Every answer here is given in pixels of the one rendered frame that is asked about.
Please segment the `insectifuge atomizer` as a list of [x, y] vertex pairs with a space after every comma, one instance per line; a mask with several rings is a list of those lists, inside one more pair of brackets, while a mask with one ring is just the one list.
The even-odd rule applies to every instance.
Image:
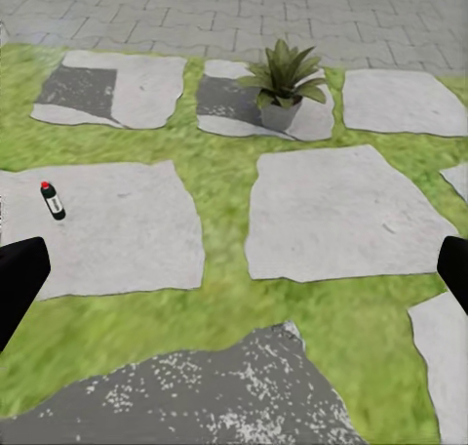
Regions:
[[44, 200], [46, 200], [48, 208], [52, 212], [52, 216], [54, 216], [54, 218], [59, 221], [64, 219], [65, 210], [63, 209], [63, 205], [59, 200], [56, 189], [47, 183], [46, 186], [42, 187], [42, 196], [44, 196]]

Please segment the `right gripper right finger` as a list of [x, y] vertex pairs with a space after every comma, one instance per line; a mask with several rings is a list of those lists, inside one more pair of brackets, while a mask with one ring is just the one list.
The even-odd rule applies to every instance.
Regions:
[[436, 268], [468, 313], [468, 239], [446, 235]]

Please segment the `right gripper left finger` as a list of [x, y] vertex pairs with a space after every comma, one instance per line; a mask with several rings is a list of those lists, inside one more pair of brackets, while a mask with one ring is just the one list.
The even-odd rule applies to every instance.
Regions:
[[0, 353], [51, 274], [40, 235], [0, 247]]

